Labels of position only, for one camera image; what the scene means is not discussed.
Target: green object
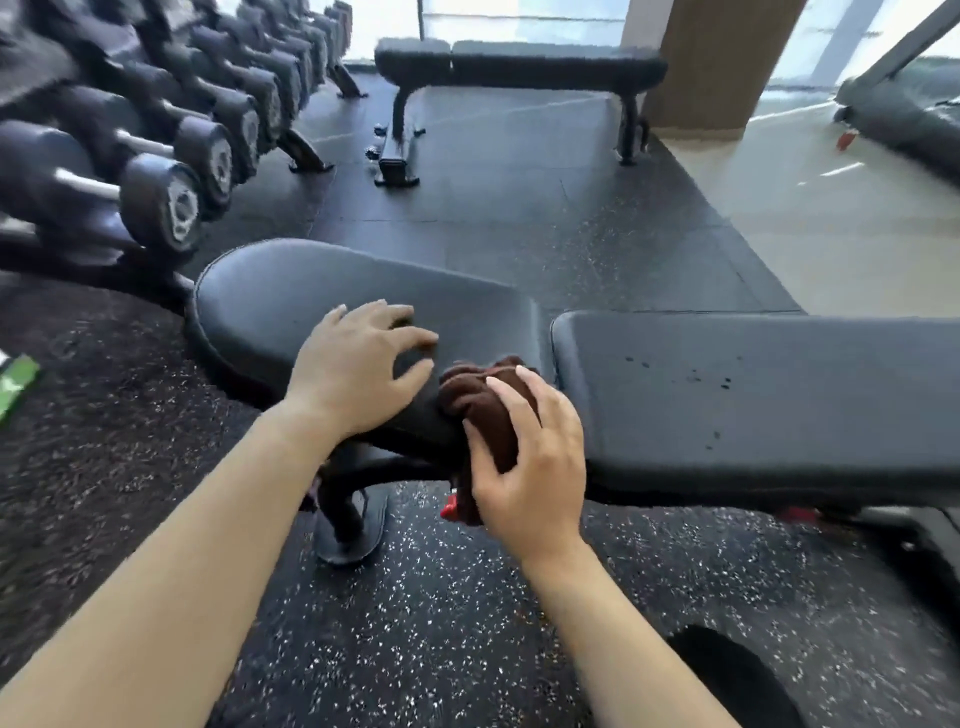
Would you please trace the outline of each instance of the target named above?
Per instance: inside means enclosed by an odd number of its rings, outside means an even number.
[[[0,422],[3,422],[40,372],[40,365],[26,354],[20,354],[0,372]]]

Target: bench foot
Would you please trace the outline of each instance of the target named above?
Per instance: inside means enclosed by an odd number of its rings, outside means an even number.
[[[295,174],[321,174],[333,169],[332,164],[320,159],[313,144],[303,134],[293,129],[284,132],[276,146],[293,160],[290,171]]]
[[[353,77],[350,75],[350,72],[344,67],[342,63],[337,63],[330,66],[329,69],[330,80],[337,85],[337,88],[340,89],[340,93],[337,94],[342,99],[366,99],[370,96],[369,93],[364,93],[360,90],[360,87],[357,85],[356,81],[353,80]]]
[[[383,149],[380,151],[377,163],[380,174],[373,183],[378,187],[415,187],[420,184],[420,178],[410,174],[410,156],[413,153],[413,141],[426,133],[426,129],[414,129],[409,136],[401,139],[394,138],[394,127],[391,125],[385,132],[374,130],[377,136],[383,135]]]
[[[350,567],[367,559],[383,541],[390,505],[389,486],[355,491],[346,497],[317,493],[319,512],[313,529],[313,551],[332,567]]]

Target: treadmill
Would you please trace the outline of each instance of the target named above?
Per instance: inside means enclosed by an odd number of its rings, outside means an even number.
[[[834,117],[955,180],[960,180],[960,58],[922,54],[958,23],[960,0],[945,0],[866,72],[840,86],[841,108]]]

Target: dumbbell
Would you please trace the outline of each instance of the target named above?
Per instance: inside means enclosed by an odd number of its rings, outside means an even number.
[[[244,0],[263,11],[263,19],[269,36],[282,39],[295,38],[310,44],[313,66],[313,86],[316,91],[324,83],[324,73],[329,64],[326,33],[319,28],[300,22],[283,0]]]
[[[227,130],[236,181],[245,182],[256,173],[260,121],[252,97],[232,88],[215,86],[204,98],[195,94],[188,98],[186,89],[165,68],[129,61],[123,64],[123,71],[127,82],[120,94],[133,102],[148,127],[152,128],[153,133],[149,136],[158,136],[169,143],[176,138],[184,118],[208,119],[207,112],[212,111],[213,120]],[[188,106],[201,106],[204,110],[189,109]]]
[[[0,158],[0,207],[12,217],[89,230],[91,239],[106,237],[130,251],[145,248],[167,264],[196,251],[199,185],[178,161],[139,155],[119,184],[108,184],[94,177],[89,156],[68,133],[23,121],[0,123]],[[121,227],[129,240],[117,234]]]
[[[227,130],[205,118],[185,116],[173,144],[144,137],[140,115],[123,96],[89,86],[71,85],[51,92],[44,110],[90,154],[94,171],[118,180],[138,154],[176,159],[200,178],[204,217],[221,217],[233,189],[233,152]]]
[[[183,89],[183,95],[192,100],[196,110],[210,111],[217,121],[221,117],[233,119],[239,129],[234,138],[243,145],[243,154],[237,159],[237,182],[246,182],[256,174],[260,159],[260,110],[256,101],[245,91],[217,85],[201,77],[195,65],[202,62],[203,52],[180,43],[167,43],[159,49],[161,67],[169,71]]]
[[[220,15],[217,19],[217,31],[225,33],[236,49],[238,56],[232,58],[237,65],[256,66],[276,75],[280,89],[280,103],[283,105],[283,114],[292,123],[300,113],[302,101],[302,72],[300,62],[296,57],[282,51],[259,51],[248,41],[256,35],[256,29],[244,20]]]
[[[288,53],[300,64],[300,108],[306,107],[310,95],[316,90],[316,74],[313,68],[313,46],[297,38],[279,38],[269,33],[269,21],[262,8],[241,3],[237,6],[236,18],[244,23],[244,40],[251,48],[261,51]]]
[[[344,29],[344,53],[346,53],[353,39],[353,7],[341,0],[336,0],[333,5],[324,8],[324,15],[336,20]]]
[[[319,12],[305,15],[303,24],[315,28],[325,35],[327,66],[332,67],[347,50],[347,31],[336,20]]]
[[[287,128],[280,101],[276,75],[262,68],[248,68],[232,62],[229,53],[229,36],[204,26],[195,29],[201,37],[196,47],[169,43],[163,48],[167,61],[186,65],[199,82],[237,88],[250,94],[256,103],[259,115],[258,150],[266,154],[276,146],[280,135]],[[212,40],[206,34],[215,36]]]

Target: wooden pillar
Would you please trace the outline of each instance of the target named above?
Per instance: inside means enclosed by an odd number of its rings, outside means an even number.
[[[643,104],[651,126],[663,136],[743,135],[804,4],[674,0],[660,46],[670,69]]]

